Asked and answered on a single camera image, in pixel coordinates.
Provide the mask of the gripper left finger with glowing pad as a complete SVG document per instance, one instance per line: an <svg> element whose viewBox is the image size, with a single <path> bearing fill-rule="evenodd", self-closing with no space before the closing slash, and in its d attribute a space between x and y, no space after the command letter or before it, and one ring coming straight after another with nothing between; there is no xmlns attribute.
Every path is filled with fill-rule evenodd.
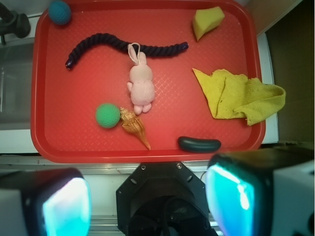
<svg viewBox="0 0 315 236"><path fill-rule="evenodd" d="M0 176L2 236L86 236L91 216L90 186L75 168Z"/></svg>

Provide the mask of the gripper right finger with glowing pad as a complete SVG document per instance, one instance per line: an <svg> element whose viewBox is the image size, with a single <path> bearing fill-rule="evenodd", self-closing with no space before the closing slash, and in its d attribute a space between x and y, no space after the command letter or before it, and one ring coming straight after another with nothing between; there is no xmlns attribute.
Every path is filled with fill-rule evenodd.
<svg viewBox="0 0 315 236"><path fill-rule="evenodd" d="M225 236L312 236L315 154L302 147L215 154L205 177L210 213Z"/></svg>

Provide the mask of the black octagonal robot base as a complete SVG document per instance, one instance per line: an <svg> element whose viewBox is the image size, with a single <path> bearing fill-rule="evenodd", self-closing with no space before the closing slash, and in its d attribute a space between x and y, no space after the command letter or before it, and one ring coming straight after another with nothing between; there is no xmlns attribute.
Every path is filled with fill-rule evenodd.
<svg viewBox="0 0 315 236"><path fill-rule="evenodd" d="M141 163L116 191L126 236L216 236L205 184L180 162Z"/></svg>

